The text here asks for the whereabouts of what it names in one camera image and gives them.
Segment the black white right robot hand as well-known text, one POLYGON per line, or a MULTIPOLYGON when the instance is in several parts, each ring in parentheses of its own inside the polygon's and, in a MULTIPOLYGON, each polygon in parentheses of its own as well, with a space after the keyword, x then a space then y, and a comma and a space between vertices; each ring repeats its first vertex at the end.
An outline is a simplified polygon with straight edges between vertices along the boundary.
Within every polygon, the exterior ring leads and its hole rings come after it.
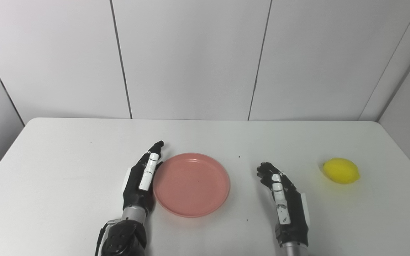
POLYGON ((302 194, 284 172, 270 162, 257 167, 257 176, 272 194, 278 223, 275 236, 280 246, 295 244, 308 246, 309 224, 302 194))

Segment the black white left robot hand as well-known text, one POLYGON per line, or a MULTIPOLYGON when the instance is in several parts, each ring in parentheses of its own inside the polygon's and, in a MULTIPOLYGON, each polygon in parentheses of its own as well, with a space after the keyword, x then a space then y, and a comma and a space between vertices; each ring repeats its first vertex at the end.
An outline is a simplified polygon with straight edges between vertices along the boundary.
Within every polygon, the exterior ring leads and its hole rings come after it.
POLYGON ((123 209, 139 206, 149 214, 154 208, 153 178, 163 164, 160 161, 164 141, 156 142, 130 169, 123 191, 123 209))

